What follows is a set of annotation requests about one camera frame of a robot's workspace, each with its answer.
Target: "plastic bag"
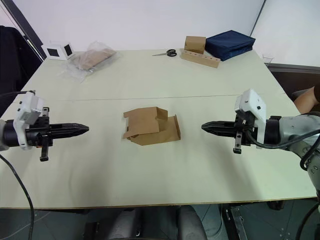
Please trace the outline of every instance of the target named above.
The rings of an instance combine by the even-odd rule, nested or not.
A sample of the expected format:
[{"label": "plastic bag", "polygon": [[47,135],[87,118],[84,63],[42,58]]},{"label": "plastic bag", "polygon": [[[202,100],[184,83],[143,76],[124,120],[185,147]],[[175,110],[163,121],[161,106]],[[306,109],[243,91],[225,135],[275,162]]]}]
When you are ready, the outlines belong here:
[{"label": "plastic bag", "polygon": [[117,52],[102,42],[95,41],[87,51],[75,54],[65,64],[65,72],[82,82],[86,76],[110,65],[116,58]]}]

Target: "small cardboard box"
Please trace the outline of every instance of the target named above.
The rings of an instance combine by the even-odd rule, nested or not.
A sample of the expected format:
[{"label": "small cardboard box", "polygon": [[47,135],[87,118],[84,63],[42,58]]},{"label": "small cardboard box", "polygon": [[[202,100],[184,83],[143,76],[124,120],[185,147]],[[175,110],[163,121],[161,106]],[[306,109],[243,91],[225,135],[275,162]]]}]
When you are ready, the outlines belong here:
[{"label": "small cardboard box", "polygon": [[141,146],[181,139],[177,116],[168,117],[168,111],[159,107],[137,108],[123,114],[128,118],[123,138]]},{"label": "small cardboard box", "polygon": [[184,50],[204,54],[206,46],[205,36],[186,36]]},{"label": "small cardboard box", "polygon": [[200,53],[195,53],[192,51],[183,50],[181,53],[181,58],[197,64],[206,65],[209,67],[217,68],[220,63],[220,59],[214,56],[206,56]]}]

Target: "navy blue bag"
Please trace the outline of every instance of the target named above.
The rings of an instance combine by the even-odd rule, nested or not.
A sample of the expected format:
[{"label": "navy blue bag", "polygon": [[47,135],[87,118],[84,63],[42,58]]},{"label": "navy blue bag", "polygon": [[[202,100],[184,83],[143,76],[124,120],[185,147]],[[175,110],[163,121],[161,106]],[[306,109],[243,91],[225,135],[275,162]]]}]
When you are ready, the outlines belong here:
[{"label": "navy blue bag", "polygon": [[221,61],[225,61],[251,51],[255,40],[253,37],[230,30],[207,38],[205,50]]}]

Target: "wooden holder with holes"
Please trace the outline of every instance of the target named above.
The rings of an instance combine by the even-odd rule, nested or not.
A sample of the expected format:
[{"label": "wooden holder with holes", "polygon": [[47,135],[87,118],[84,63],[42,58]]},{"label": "wooden holder with holes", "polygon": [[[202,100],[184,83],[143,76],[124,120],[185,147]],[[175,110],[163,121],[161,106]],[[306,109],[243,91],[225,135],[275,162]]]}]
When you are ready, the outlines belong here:
[{"label": "wooden holder with holes", "polygon": [[181,58],[191,62],[195,62],[197,64],[202,64],[202,65],[206,65],[213,68],[217,68],[220,63],[220,59],[214,56],[206,56],[200,53],[187,51],[187,50],[182,51]]}]

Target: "scissors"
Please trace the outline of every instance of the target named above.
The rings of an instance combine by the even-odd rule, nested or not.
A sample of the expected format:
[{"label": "scissors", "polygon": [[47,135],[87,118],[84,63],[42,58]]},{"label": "scissors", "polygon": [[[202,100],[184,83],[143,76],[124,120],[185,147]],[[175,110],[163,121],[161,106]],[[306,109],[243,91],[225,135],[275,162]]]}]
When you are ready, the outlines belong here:
[{"label": "scissors", "polygon": [[167,55],[169,57],[174,57],[174,56],[177,56],[177,53],[176,53],[175,49],[169,49],[165,53],[156,54],[156,55],[152,55],[152,56],[161,56],[161,55]]}]

